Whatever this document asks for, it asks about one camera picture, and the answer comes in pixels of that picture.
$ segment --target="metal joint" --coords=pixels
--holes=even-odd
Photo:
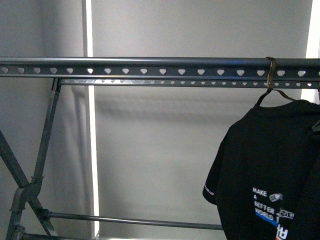
[[[14,231],[12,235],[12,240],[22,240],[23,235],[25,234],[25,228],[21,225],[15,225],[14,226]]]

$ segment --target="metal rail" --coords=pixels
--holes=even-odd
[[[48,218],[48,219],[50,218],[73,219],[73,220],[99,221],[99,222],[120,223],[120,224],[151,225],[151,226],[174,227],[174,228],[222,230],[222,226],[218,224],[159,221],[159,220],[145,220],[145,219],[132,219],[132,218],[110,218],[105,216],[67,214],[67,213],[49,212],[49,211],[46,211],[43,216],[44,218]]]
[[[320,59],[276,60],[275,87],[319,89]],[[60,78],[61,85],[265,88],[267,58],[0,57],[0,77]]]

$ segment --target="horizontal rod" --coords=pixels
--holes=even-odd
[[[65,237],[65,236],[48,236],[48,235],[24,233],[22,236],[22,240],[93,240],[93,239],[71,238],[71,237]]]
[[[318,68],[317,58],[276,58],[278,67]],[[71,65],[91,66],[186,66],[186,67],[269,67],[267,58],[231,58],[231,57],[0,57],[0,65]]]
[[[74,219],[74,220],[120,223],[120,224],[138,224],[138,225],[151,225],[151,226],[174,227],[174,228],[222,230],[222,226],[218,224],[159,221],[159,220],[145,220],[145,219],[131,219],[131,218],[109,218],[104,216],[67,214],[67,213],[59,213],[59,212],[49,212],[47,214],[47,217],[58,218],[58,219]]]

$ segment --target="metal leg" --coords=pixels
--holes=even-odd
[[[49,219],[44,219],[42,216],[43,207],[38,200],[38,195],[42,185],[42,174],[45,165],[45,158],[47,155],[49,138],[52,129],[54,114],[56,110],[57,101],[59,99],[60,85],[59,79],[55,79],[52,85],[52,97],[48,105],[44,129],[42,133],[41,144],[37,163],[32,177],[32,182],[29,183],[25,173],[23,172],[20,164],[18,163],[14,153],[12,152],[5,136],[0,130],[0,156],[5,165],[13,176],[15,182],[19,186],[16,190],[11,207],[11,217],[6,235],[6,240],[12,240],[15,233],[15,228],[19,226],[22,212],[25,209],[26,202],[28,202],[40,221],[43,229],[49,236],[58,236],[55,232],[53,225]]]
[[[42,175],[44,172],[52,125],[54,122],[56,106],[59,99],[59,93],[60,93],[59,83],[60,83],[60,79],[56,78],[53,80],[51,98],[50,98],[48,109],[46,112],[46,117],[45,117],[38,157],[36,160],[34,175],[32,177],[32,182],[37,182],[37,181],[42,182],[42,178],[43,178]]]
[[[13,176],[16,184],[18,184],[19,188],[24,188],[29,181],[20,167],[14,153],[12,152],[5,136],[3,135],[0,129],[0,156],[2,157],[6,167],[8,168],[9,172]]]

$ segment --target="perforated metal bar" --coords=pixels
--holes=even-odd
[[[278,88],[320,88],[320,59],[276,61]],[[0,77],[61,78],[62,85],[265,88],[269,67],[267,58],[0,57]]]

